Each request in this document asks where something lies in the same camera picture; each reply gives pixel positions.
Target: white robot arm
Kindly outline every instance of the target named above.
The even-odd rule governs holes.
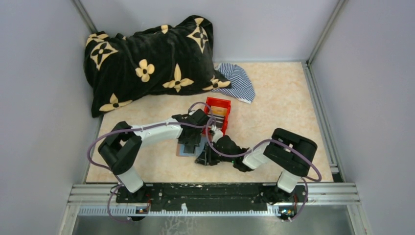
[[[133,167],[140,147],[174,139],[177,139],[179,143],[197,145],[200,143],[203,130],[201,127],[206,125],[208,120],[209,117],[199,109],[190,112],[188,115],[174,115],[165,121],[143,126],[130,126],[126,122],[120,122],[113,131],[125,129],[132,129],[133,131],[119,132],[116,135],[108,136],[99,146],[98,152],[113,174],[131,193],[135,193],[144,185],[143,180]],[[248,149],[237,146],[229,136],[223,135],[214,126],[211,129],[211,134],[212,145],[207,144],[205,146],[204,152],[196,159],[196,163],[215,165],[221,161],[230,162],[231,158],[229,156],[239,154],[240,157],[232,158],[233,166],[245,172],[273,161],[284,168],[277,187],[287,193],[293,191],[300,177],[308,174],[310,165],[278,144],[273,142],[263,143],[253,151],[246,153]],[[280,128],[274,131],[272,139],[289,145],[310,162],[317,150],[317,145],[313,141]],[[219,149],[220,154],[210,146]]]

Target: white wall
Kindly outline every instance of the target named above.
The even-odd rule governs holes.
[[[0,234],[58,232],[97,120],[69,0],[0,2]]]
[[[312,65],[375,235],[415,234],[415,1],[349,1]]]
[[[177,25],[189,15],[213,23],[215,61],[308,59],[336,0],[82,0],[112,36]]]

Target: red plastic container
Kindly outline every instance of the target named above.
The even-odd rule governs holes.
[[[209,106],[215,106],[215,107],[220,107],[220,108],[225,108],[226,109],[225,119],[224,119],[223,125],[222,125],[222,132],[223,132],[223,134],[225,134],[226,128],[228,127],[229,113],[231,112],[231,101],[227,100],[227,99],[218,99],[218,98],[208,97],[206,99],[206,104],[208,104]],[[205,107],[204,112],[206,114],[209,114],[209,109],[207,107]]]

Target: flower pattern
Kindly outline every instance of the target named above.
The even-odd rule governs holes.
[[[205,29],[200,26],[196,26],[195,30],[191,32],[187,37],[196,41],[197,45],[199,45],[200,51],[203,53],[205,44],[207,41],[209,41]]]
[[[111,98],[110,98],[110,103],[102,105],[101,108],[99,108],[99,110],[103,111],[103,112],[109,112],[109,111],[112,111],[114,109],[125,106],[125,105],[127,105],[131,102],[133,102],[133,101],[132,100],[127,100],[127,101],[124,101],[124,102],[118,102],[117,96],[113,93],[111,95]]]
[[[101,68],[102,62],[111,54],[118,52],[108,42],[96,45],[91,52],[91,59],[96,63],[96,68]]]
[[[168,31],[168,25],[162,25],[162,26],[160,26],[160,28],[161,28],[161,31],[164,33],[164,34],[166,34],[167,33],[167,31]]]
[[[88,46],[88,44],[89,44],[91,41],[96,41],[97,43],[101,43],[101,42],[103,42],[103,41],[104,41],[104,38],[108,38],[108,35],[107,35],[107,34],[105,34],[105,33],[100,34],[100,35],[97,35],[96,33],[91,34],[91,35],[88,37],[88,39],[87,39],[87,44],[86,44],[85,46]]]
[[[182,79],[182,72],[180,71],[179,64],[176,64],[174,69],[174,80],[170,82],[166,82],[163,84],[164,88],[174,88],[177,92],[180,91],[182,87],[188,86],[193,84],[193,81],[188,78]]]
[[[140,67],[136,68],[136,74],[141,77],[142,82],[150,80],[150,74],[154,73],[154,65],[148,64],[146,59],[140,60],[138,63]]]
[[[203,18],[195,18],[194,20],[195,20],[196,24],[199,26],[204,19]]]
[[[213,78],[210,81],[212,82],[212,85],[203,88],[204,91],[209,91],[209,90],[212,90],[212,89],[214,90],[214,89],[227,87],[231,83],[231,81],[221,82],[221,81],[219,81],[219,79],[215,78],[215,75],[213,76]]]

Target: blue striped fabric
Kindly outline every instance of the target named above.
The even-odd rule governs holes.
[[[232,87],[212,90],[212,92],[219,92],[234,97],[239,101],[252,103],[255,98],[254,87],[243,68],[238,65],[223,63],[219,64],[216,70],[231,81]]]

